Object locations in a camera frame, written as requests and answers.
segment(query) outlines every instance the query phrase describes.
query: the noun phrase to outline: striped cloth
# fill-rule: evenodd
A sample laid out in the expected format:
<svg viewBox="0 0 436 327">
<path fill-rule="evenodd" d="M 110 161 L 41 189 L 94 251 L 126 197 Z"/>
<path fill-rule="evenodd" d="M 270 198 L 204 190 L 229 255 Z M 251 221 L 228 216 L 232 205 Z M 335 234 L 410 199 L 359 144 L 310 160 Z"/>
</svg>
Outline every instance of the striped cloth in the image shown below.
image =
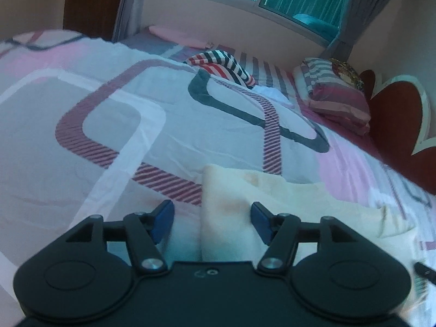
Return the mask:
<svg viewBox="0 0 436 327">
<path fill-rule="evenodd" d="M 365 95 L 338 77 L 330 61 L 306 58 L 301 70 L 314 112 L 358 135 L 369 132 L 371 116 Z"/>
<path fill-rule="evenodd" d="M 249 89 L 256 84 L 253 76 L 239 65 L 233 55 L 222 50 L 210 50 L 193 55 L 184 63 L 203 67 L 210 74 L 223 77 Z"/>
</svg>

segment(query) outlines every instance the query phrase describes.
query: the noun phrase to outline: bedsheet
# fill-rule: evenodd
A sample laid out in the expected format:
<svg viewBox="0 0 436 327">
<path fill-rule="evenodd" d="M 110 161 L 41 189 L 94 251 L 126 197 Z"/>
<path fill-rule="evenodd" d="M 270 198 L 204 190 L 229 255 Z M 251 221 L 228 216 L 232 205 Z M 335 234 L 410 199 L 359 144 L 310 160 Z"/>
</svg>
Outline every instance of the bedsheet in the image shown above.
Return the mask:
<svg viewBox="0 0 436 327">
<path fill-rule="evenodd" d="M 0 326 L 22 318 L 18 266 L 90 214 L 175 203 L 169 263 L 199 261 L 206 164 L 325 183 L 420 228 L 436 267 L 436 198 L 327 127 L 186 64 L 67 31 L 0 43 Z M 436 289 L 413 326 L 436 323 Z"/>
<path fill-rule="evenodd" d="M 174 61 L 183 62 L 187 58 L 206 51 L 206 49 L 197 49 L 186 47 L 162 40 L 154 36 L 147 29 L 130 37 L 123 44 L 130 48 L 145 51 L 150 54 L 160 55 Z M 278 68 L 267 61 L 259 60 L 253 55 L 249 55 L 241 50 L 236 50 L 224 45 L 215 45 L 213 49 L 223 50 L 232 54 L 237 62 L 256 80 L 257 85 L 274 87 L 280 90 L 286 97 L 295 98 L 295 87 L 293 86 L 292 74 Z"/>
</svg>

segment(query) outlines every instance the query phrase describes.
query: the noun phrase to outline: pink pillow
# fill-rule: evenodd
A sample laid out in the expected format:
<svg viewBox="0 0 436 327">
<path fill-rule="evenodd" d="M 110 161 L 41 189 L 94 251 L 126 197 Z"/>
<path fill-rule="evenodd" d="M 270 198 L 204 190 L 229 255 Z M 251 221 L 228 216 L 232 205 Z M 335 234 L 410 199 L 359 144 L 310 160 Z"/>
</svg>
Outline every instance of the pink pillow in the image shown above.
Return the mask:
<svg viewBox="0 0 436 327">
<path fill-rule="evenodd" d="M 371 116 L 365 95 L 335 75 L 330 61 L 307 58 L 301 69 L 310 109 L 358 135 L 369 132 Z"/>
<path fill-rule="evenodd" d="M 188 36 L 185 32 L 179 32 L 173 29 L 169 29 L 161 26 L 150 26 L 148 27 L 151 34 L 167 40 L 169 42 L 174 42 L 186 47 L 198 48 L 198 49 L 210 49 L 212 48 L 211 43 L 198 40 L 196 38 Z"/>
</svg>

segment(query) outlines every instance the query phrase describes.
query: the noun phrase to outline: red headboard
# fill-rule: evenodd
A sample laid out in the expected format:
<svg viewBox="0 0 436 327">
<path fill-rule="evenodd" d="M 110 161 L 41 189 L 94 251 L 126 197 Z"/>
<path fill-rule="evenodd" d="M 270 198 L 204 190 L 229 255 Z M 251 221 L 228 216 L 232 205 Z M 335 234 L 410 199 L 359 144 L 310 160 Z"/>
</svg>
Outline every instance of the red headboard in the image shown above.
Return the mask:
<svg viewBox="0 0 436 327">
<path fill-rule="evenodd" d="M 361 74 L 371 111 L 370 136 L 384 162 L 432 194 L 436 194 L 436 147 L 413 151 L 421 131 L 423 104 L 411 82 L 389 84 L 372 99 L 376 77 Z"/>
</svg>

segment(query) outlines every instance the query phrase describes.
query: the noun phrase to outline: gray curtain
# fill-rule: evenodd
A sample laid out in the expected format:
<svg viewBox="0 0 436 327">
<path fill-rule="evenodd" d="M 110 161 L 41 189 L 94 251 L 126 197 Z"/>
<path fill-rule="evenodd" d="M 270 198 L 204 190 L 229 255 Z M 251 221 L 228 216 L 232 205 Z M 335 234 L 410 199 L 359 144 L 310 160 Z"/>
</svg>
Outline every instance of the gray curtain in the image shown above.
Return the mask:
<svg viewBox="0 0 436 327">
<path fill-rule="evenodd" d="M 113 30 L 112 42 L 137 34 L 141 28 L 144 0 L 121 0 Z"/>
<path fill-rule="evenodd" d="M 354 44 L 389 0 L 345 0 L 339 33 L 320 58 L 347 61 Z"/>
</svg>

